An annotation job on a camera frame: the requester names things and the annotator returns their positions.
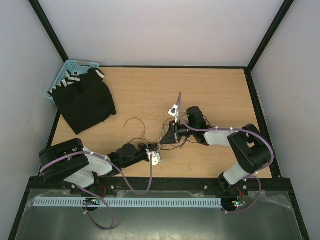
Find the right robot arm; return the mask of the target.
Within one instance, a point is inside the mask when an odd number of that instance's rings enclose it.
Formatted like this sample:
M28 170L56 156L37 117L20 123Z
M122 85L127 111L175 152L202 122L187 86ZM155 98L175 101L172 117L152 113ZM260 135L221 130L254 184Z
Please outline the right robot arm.
M242 128L219 128L207 123L198 106L186 110L187 122L179 116L178 105L174 105L168 114L174 117L169 123L161 145L178 144L182 138L194 137L204 146L231 147L236 163L218 177L218 188L225 194L231 194L238 182L247 179L261 169L269 167L275 158L274 149L261 136L253 124Z

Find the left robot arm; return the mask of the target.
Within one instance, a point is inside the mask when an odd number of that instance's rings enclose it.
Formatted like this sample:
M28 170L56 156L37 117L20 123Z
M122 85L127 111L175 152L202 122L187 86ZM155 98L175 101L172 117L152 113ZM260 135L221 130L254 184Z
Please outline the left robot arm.
M127 143L115 152L99 155L85 147L79 138L43 149L39 160L40 173L47 184L65 181L82 187L89 194L100 188L100 181L94 174L113 177L142 161L151 162L151 166L162 161L157 143L138 146Z

